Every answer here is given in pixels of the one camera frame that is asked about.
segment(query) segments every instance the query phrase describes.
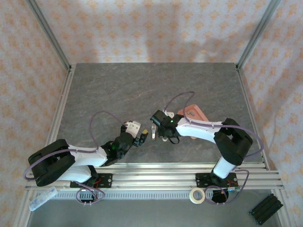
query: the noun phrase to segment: floor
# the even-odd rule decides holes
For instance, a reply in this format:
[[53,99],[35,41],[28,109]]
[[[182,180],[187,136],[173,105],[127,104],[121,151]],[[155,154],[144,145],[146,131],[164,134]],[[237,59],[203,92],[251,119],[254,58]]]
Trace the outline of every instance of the floor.
[[[256,227],[248,212],[271,193],[244,190],[223,206],[190,200],[104,200],[84,207],[75,200],[51,200],[31,213],[28,227]],[[277,213],[262,227],[279,227]]]
[[[88,124],[97,111],[107,110],[122,121],[138,121],[151,132],[150,117],[176,94],[193,90],[190,104],[197,104],[210,121],[235,119],[252,129],[241,84],[233,63],[83,63],[77,64],[57,138],[69,144],[93,147]],[[169,111],[183,108],[187,96],[176,99]],[[114,140],[121,124],[101,114],[93,122],[99,144]],[[221,156],[206,140],[180,139],[178,145],[149,135],[133,147],[120,163],[215,163]],[[250,153],[258,149],[254,141]],[[261,155],[246,162],[262,162]]]

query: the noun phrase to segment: floral wallpaper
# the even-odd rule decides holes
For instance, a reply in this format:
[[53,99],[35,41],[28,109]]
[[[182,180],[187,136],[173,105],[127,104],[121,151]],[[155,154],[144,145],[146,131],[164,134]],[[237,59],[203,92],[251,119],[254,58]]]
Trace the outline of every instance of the floral wallpaper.
[[69,62],[237,62],[269,0],[38,0]]
[[45,145],[66,70],[25,0],[0,1],[0,215],[13,225],[27,158]]
[[281,174],[297,226],[303,226],[303,14],[280,3],[244,66],[267,153]]

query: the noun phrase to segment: purple cable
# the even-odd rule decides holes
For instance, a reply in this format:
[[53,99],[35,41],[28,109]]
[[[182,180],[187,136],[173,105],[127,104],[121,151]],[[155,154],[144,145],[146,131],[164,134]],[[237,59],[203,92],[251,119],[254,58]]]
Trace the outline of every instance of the purple cable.
[[[34,180],[34,179],[35,179],[34,177],[27,177],[27,173],[28,173],[32,168],[34,168],[36,165],[38,165],[40,162],[44,161],[45,159],[47,159],[47,158],[49,158],[49,157],[51,157],[51,156],[58,155],[58,154],[61,154],[61,153],[64,153],[64,152],[80,152],[80,153],[89,153],[89,154],[95,153],[95,152],[98,150],[99,145],[98,145],[98,142],[97,142],[97,140],[95,139],[95,137],[94,137],[94,135],[93,135],[93,133],[92,133],[91,125],[92,125],[92,122],[93,122],[95,116],[96,116],[97,114],[100,114],[100,113],[109,114],[109,115],[111,115],[113,118],[115,118],[118,122],[120,122],[120,123],[122,123],[122,124],[125,124],[125,123],[123,123],[119,118],[117,118],[116,116],[114,116],[112,113],[110,113],[110,112],[108,112],[108,111],[98,111],[98,112],[96,112],[96,113],[91,117],[91,119],[90,119],[90,121],[89,121],[89,133],[90,133],[90,135],[91,135],[91,138],[93,139],[93,141],[94,141],[95,144],[96,144],[96,150],[87,151],[87,150],[76,150],[76,149],[64,149],[64,150],[55,151],[55,152],[53,152],[53,153],[50,153],[50,154],[48,154],[48,155],[43,156],[42,158],[38,159],[38,160],[35,161],[33,164],[31,164],[31,165],[24,171],[24,173],[23,173],[23,178],[26,179],[26,180]],[[105,196],[105,193],[104,193],[103,191],[101,191],[100,189],[98,189],[98,188],[88,187],[88,186],[86,186],[86,185],[84,185],[84,184],[82,184],[82,183],[80,183],[80,182],[77,182],[77,181],[74,181],[74,182],[77,183],[77,184],[79,184],[80,186],[83,187],[83,188],[79,189],[79,190],[77,191],[77,193],[76,193],[76,200],[77,200],[77,202],[79,202],[79,203],[81,203],[81,204],[84,204],[84,205],[86,204],[85,202],[81,202],[81,200],[78,199],[78,195],[79,195],[79,193],[80,193],[83,189],[88,190],[88,191],[95,197],[95,199],[96,199],[96,200],[94,200],[93,202],[90,202],[90,205],[92,205],[92,204],[94,204],[94,203],[96,203],[96,202],[99,202],[99,201],[100,201],[101,199],[103,199],[104,196]],[[93,192],[92,190],[95,190],[95,191],[98,191],[98,192],[102,193],[102,197],[98,199],[97,193],[94,194],[94,192]]]
[[255,132],[253,132],[252,130],[246,129],[246,128],[238,126],[238,125],[211,125],[211,124],[203,124],[203,123],[197,123],[197,122],[194,122],[194,121],[190,121],[188,119],[188,117],[186,116],[186,114],[185,114],[185,108],[186,108],[188,102],[191,100],[191,98],[195,95],[194,91],[185,91],[185,92],[182,92],[182,93],[176,95],[175,97],[173,97],[167,103],[166,107],[164,108],[164,112],[167,110],[168,106],[170,105],[170,103],[173,100],[175,100],[177,97],[179,97],[181,95],[189,94],[189,93],[192,93],[192,95],[188,98],[188,100],[186,101],[186,103],[184,105],[184,108],[183,108],[183,115],[184,115],[185,120],[187,120],[189,123],[191,123],[193,125],[202,126],[202,127],[208,127],[208,128],[235,128],[235,129],[244,130],[244,131],[250,133],[251,135],[253,135],[258,140],[258,142],[260,143],[260,149],[258,151],[256,151],[255,153],[253,153],[253,154],[247,155],[245,158],[254,156],[254,155],[259,154],[259,153],[262,152],[262,150],[264,149],[264,143],[263,143],[262,139]]
[[[224,205],[224,204],[233,202],[241,194],[241,192],[243,191],[243,189],[244,189],[244,187],[246,185],[246,182],[248,180],[248,176],[250,175],[250,172],[248,170],[246,170],[246,169],[235,170],[235,172],[247,172],[247,176],[245,178],[245,181],[244,181],[244,183],[243,183],[243,185],[242,185],[239,193],[235,197],[233,197],[232,200],[227,201],[227,202],[223,202],[223,203],[217,203],[217,202],[210,202],[210,200],[208,200],[207,198],[205,198],[205,201],[208,202],[208,203],[210,203],[210,204],[212,204],[212,205]],[[223,188],[218,187],[218,186],[208,186],[208,187],[206,187],[204,189],[204,192],[206,193],[206,190],[209,189],[209,188],[212,188],[212,187],[220,188],[220,190],[224,192]]]

